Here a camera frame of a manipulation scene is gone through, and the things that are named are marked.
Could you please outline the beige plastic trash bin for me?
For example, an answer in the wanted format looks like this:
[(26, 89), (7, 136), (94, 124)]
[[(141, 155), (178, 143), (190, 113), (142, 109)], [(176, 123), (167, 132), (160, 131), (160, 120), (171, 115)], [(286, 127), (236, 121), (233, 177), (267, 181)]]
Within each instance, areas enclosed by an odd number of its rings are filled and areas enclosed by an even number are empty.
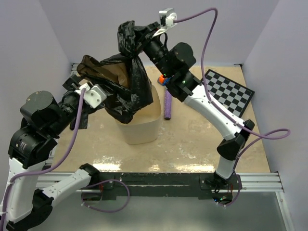
[(124, 141), (136, 145), (154, 141), (161, 125), (161, 103), (156, 87), (152, 85), (153, 103), (140, 109), (128, 124), (115, 121)]

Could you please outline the black trash bag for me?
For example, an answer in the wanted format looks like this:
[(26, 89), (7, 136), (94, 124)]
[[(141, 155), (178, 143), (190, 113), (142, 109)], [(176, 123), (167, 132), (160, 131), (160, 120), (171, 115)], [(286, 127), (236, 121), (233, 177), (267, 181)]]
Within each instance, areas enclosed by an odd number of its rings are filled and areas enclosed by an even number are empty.
[(79, 75), (98, 84), (107, 94), (104, 107), (117, 121), (128, 124), (142, 108), (153, 103), (152, 84), (139, 57), (138, 41), (147, 29), (158, 26), (137, 26), (134, 21), (122, 23), (117, 30), (118, 54), (101, 61), (84, 55), (77, 66)]

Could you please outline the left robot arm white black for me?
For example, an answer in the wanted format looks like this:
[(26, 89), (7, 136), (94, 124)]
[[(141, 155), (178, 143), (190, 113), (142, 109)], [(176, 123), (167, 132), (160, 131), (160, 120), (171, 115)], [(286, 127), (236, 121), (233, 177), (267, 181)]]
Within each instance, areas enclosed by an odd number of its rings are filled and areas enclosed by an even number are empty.
[(9, 175), (0, 205), (3, 231), (26, 231), (38, 226), (66, 197), (85, 187), (94, 189), (100, 183), (99, 170), (83, 164), (64, 180), (37, 188), (39, 175), (48, 173), (44, 166), (60, 134), (72, 122), (77, 132), (82, 113), (96, 112), (107, 97), (97, 84), (80, 85), (77, 76), (71, 76), (64, 88), (66, 93), (60, 102), (50, 92), (41, 90), (28, 96), (20, 109), (23, 119), (10, 141)]

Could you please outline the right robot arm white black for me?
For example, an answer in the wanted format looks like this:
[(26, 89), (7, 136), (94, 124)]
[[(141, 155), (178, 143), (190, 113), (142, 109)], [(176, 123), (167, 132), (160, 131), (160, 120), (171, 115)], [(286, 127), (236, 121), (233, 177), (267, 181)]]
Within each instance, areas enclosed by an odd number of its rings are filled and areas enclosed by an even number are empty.
[(207, 96), (206, 81), (189, 71), (196, 62), (191, 46), (180, 42), (169, 50), (155, 34), (158, 29), (157, 22), (134, 28), (136, 52), (142, 51), (149, 57), (165, 78), (165, 86), (173, 97), (199, 112), (222, 135), (223, 140), (217, 147), (220, 158), (214, 183), (218, 188), (226, 189), (231, 184), (236, 158), (255, 124), (250, 119), (244, 121), (235, 116), (213, 96)]

